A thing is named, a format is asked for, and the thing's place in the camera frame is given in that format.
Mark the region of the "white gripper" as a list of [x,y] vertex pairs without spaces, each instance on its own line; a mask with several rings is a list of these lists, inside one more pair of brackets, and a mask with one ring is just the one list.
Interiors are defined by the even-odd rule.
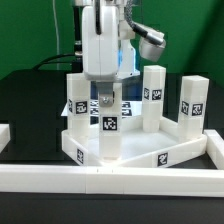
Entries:
[[[101,8],[100,35],[96,33],[95,10],[86,6],[82,14],[83,70],[93,81],[114,81],[118,72],[118,9],[115,6]],[[112,107],[113,83],[99,82],[100,107]]]

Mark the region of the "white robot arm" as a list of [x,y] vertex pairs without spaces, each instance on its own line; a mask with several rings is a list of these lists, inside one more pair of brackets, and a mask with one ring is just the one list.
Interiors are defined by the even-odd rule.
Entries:
[[72,0],[82,10],[83,72],[95,81],[99,105],[114,104],[113,86],[123,79],[120,75],[119,49],[123,40],[140,36],[140,55],[157,62],[166,41],[164,34],[132,19],[133,0]]

